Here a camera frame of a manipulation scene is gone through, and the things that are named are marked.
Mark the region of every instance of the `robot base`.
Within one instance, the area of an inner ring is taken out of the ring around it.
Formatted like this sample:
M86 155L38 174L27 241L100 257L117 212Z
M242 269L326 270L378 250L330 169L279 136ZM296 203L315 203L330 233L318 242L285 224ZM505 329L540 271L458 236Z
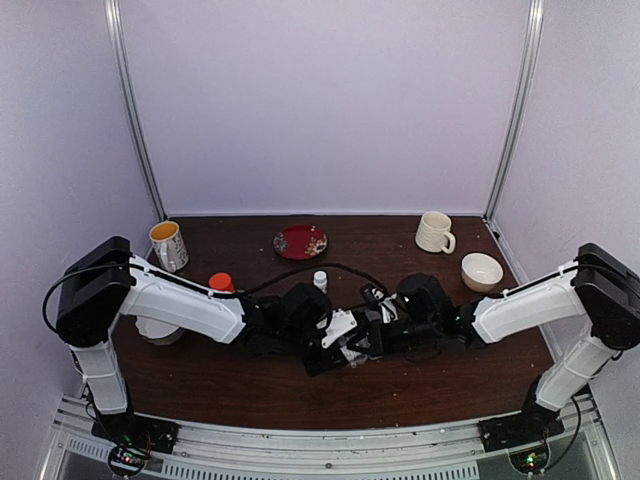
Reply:
M158 453L173 453L173 446L176 443L178 437L178 425L166 420L158 420L155 418L141 417L134 415L136 428L140 431L147 432L149 438L145 436L139 436L137 439L133 439L131 447L137 450L145 451L147 449L150 439L150 450ZM104 438L105 440L113 441L112 438L105 432L102 425L98 422L94 422L91 428L91 434L94 437Z
M532 417L523 413L483 420L478 423L478 427L485 452L540 442L545 436L553 437L564 432L564 425L559 419L545 422L542 427L537 419L532 421Z

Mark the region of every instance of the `white wall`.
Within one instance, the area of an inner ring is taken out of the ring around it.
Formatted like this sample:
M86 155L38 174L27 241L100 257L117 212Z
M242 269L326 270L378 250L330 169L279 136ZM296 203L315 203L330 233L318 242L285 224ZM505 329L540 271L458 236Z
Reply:
M640 272L640 3L547 2L531 97L497 221L529 275L595 241ZM579 322L554 326L566 346ZM637 477L640 351L594 382L623 470Z
M42 296L110 235L144 252L154 217L101 0L0 1L0 65L0 478L15 480L79 385Z
M167 210L482 212L528 5L122 2Z

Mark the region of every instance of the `white mug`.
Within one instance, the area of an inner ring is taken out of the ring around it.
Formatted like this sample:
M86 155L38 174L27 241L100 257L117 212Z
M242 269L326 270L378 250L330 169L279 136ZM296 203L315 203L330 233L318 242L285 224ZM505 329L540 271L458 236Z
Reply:
M180 226L176 222L158 223L149 232L149 238L160 265L167 272L176 272L189 261L187 247L184 246Z
M440 212L422 215L416 232L416 244L431 253L453 253L456 237L451 233L451 219Z

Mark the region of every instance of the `orange cap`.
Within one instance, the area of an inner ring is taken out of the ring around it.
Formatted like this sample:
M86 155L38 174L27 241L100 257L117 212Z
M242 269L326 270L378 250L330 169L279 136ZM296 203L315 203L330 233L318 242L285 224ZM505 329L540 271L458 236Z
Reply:
M216 273L209 279L209 287L220 292L235 292L236 289L233 286L231 275L228 273L220 272Z

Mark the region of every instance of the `small white bottle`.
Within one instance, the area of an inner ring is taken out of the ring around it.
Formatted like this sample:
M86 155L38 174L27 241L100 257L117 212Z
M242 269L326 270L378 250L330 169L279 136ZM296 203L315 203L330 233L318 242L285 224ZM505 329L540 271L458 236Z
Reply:
M318 270L313 274L313 284L322 290L322 293L327 293L327 272L324 270Z

